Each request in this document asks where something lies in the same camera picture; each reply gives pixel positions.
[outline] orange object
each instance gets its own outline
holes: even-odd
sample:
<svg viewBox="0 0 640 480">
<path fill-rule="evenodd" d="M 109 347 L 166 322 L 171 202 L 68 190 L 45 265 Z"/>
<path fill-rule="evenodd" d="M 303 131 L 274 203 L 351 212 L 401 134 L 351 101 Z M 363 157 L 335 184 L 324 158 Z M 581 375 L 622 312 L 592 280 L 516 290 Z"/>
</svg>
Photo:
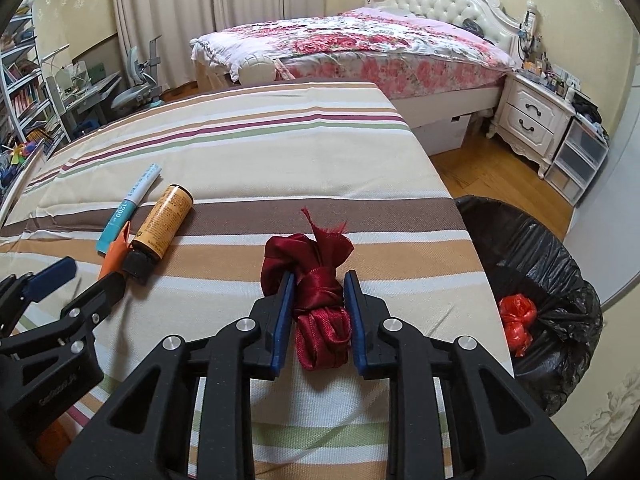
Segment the orange object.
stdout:
<svg viewBox="0 0 640 480">
<path fill-rule="evenodd" d="M 71 444 L 71 439 L 59 421 L 55 420 L 38 437 L 35 445 L 36 453 L 42 463 L 53 471 L 58 464 L 58 460 Z"/>
<path fill-rule="evenodd" d="M 107 250 L 107 254 L 105 255 L 102 263 L 102 268 L 100 269 L 100 275 L 98 275 L 99 280 L 110 272 L 121 271 L 122 262 L 124 261 L 125 256 L 127 256 L 127 253 L 131 250 L 129 245 L 130 226 L 130 221 L 124 224 L 116 239 L 109 244 L 109 250 Z"/>
<path fill-rule="evenodd" d="M 131 245 L 149 248 L 161 260 L 180 225 L 193 207 L 193 197 L 177 184 L 171 184 L 156 202 Z"/>
<path fill-rule="evenodd" d="M 498 310 L 509 350 L 515 352 L 516 357 L 523 357 L 533 342 L 527 329 L 538 315 L 536 305 L 523 294 L 515 294 L 502 298 Z"/>
</svg>

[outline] trash can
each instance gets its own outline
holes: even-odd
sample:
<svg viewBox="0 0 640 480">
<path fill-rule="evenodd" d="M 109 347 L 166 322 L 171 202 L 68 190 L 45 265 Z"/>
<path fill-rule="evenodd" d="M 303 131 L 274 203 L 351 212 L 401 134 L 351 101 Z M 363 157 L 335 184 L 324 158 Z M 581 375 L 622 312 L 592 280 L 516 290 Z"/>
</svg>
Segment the trash can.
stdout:
<svg viewBox="0 0 640 480">
<path fill-rule="evenodd" d="M 498 303 L 524 294 L 536 304 L 533 343 L 511 356 L 518 382 L 549 416 L 589 368 L 602 332 L 600 300 L 562 242 L 520 209 L 477 196 L 456 199 Z"/>
</svg>

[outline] red fabric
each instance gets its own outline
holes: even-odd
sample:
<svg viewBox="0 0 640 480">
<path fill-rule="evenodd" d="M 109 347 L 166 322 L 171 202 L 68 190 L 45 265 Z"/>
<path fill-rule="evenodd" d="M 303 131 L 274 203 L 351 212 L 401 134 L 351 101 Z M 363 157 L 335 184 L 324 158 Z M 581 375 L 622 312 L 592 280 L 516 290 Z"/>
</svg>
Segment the red fabric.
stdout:
<svg viewBox="0 0 640 480">
<path fill-rule="evenodd" d="M 498 311 L 509 350 L 515 352 L 516 357 L 523 357 L 533 342 L 527 328 L 536 320 L 536 305 L 522 294 L 516 294 L 502 298 Z"/>
<path fill-rule="evenodd" d="M 344 309 L 342 286 L 335 269 L 353 251 L 342 234 L 345 224 L 334 230 L 317 227 L 304 208 L 316 241 L 302 234 L 271 237 L 264 247 L 260 284 L 265 296 L 276 294 L 286 270 L 296 277 L 293 318 L 296 352 L 305 370 L 337 368 L 347 362 L 351 322 Z"/>
</svg>

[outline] wallpaper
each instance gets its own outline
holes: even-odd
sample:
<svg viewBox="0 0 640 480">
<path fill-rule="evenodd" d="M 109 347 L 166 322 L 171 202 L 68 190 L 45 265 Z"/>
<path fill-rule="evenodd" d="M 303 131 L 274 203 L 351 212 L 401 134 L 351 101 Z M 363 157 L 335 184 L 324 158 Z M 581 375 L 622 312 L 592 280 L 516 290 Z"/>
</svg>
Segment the wallpaper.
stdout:
<svg viewBox="0 0 640 480">
<path fill-rule="evenodd" d="M 40 55 L 69 43 L 69 60 L 117 32 L 113 0 L 36 0 L 34 24 Z"/>
<path fill-rule="evenodd" d="M 604 313 L 591 365 L 552 417 L 591 472 L 613 448 L 640 406 L 640 286 Z"/>
<path fill-rule="evenodd" d="M 610 130 L 620 120 L 635 65 L 635 28 L 618 0 L 533 0 L 552 63 L 582 81 L 583 91 L 600 107 Z M 505 11 L 521 19 L 527 0 L 500 0 Z M 327 14 L 361 7 L 364 0 L 327 0 Z"/>
</svg>

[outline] orange cylindrical container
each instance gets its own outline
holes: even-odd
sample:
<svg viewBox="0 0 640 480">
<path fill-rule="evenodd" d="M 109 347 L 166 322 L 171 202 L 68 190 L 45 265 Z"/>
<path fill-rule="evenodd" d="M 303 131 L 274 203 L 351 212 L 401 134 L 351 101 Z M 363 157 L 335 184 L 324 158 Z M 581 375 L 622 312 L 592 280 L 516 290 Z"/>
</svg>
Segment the orange cylindrical container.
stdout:
<svg viewBox="0 0 640 480">
<path fill-rule="evenodd" d="M 182 186 L 171 184 L 136 233 L 131 242 L 132 251 L 125 258 L 122 270 L 145 285 L 191 207 L 191 193 Z"/>
</svg>

